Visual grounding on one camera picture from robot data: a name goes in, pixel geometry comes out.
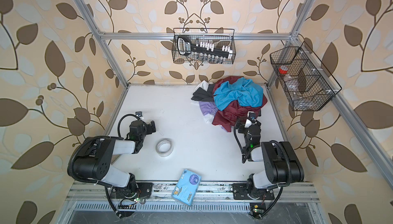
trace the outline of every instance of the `wire basket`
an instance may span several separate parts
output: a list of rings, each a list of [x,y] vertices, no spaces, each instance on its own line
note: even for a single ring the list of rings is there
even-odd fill
[[[174,28],[173,62],[233,64],[236,56],[234,29]]]
[[[326,67],[316,67],[301,47],[285,47],[270,54],[273,66],[293,111],[319,111],[341,86]],[[338,86],[331,87],[320,71],[327,71]]]

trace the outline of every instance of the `floral wallpaper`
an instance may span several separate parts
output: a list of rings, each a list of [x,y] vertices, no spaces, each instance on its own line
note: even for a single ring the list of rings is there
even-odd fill
[[[233,28],[288,33],[304,0],[85,0],[103,32]]]
[[[255,83],[266,83],[273,68],[269,54],[280,49],[280,41],[235,41],[233,64],[173,61],[172,42],[159,40],[112,40],[110,48],[131,84],[197,84],[229,75],[242,75]]]
[[[299,38],[393,157],[393,0],[317,0]]]
[[[299,34],[390,156],[392,5],[392,0],[316,0]],[[305,180],[316,186],[330,222],[389,223],[393,192],[334,105],[296,112],[278,82],[272,92]]]
[[[2,222],[53,223],[72,152],[103,133],[123,87],[72,0],[0,1]]]

